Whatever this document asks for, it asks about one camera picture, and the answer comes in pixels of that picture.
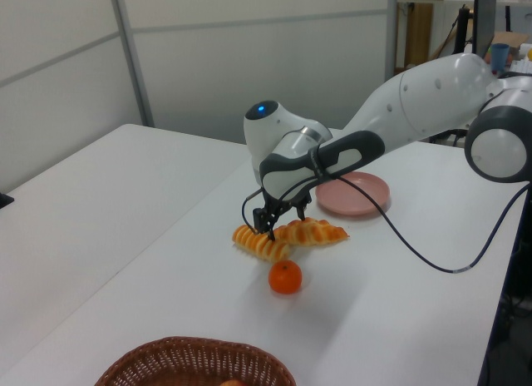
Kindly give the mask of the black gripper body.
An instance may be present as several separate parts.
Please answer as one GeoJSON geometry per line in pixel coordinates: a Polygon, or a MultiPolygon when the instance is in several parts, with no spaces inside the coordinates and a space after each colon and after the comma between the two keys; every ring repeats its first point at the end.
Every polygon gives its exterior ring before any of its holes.
{"type": "Polygon", "coordinates": [[[292,199],[276,199],[271,195],[264,193],[264,201],[266,206],[307,206],[312,202],[312,198],[309,193],[301,196],[296,196],[292,199]]]}

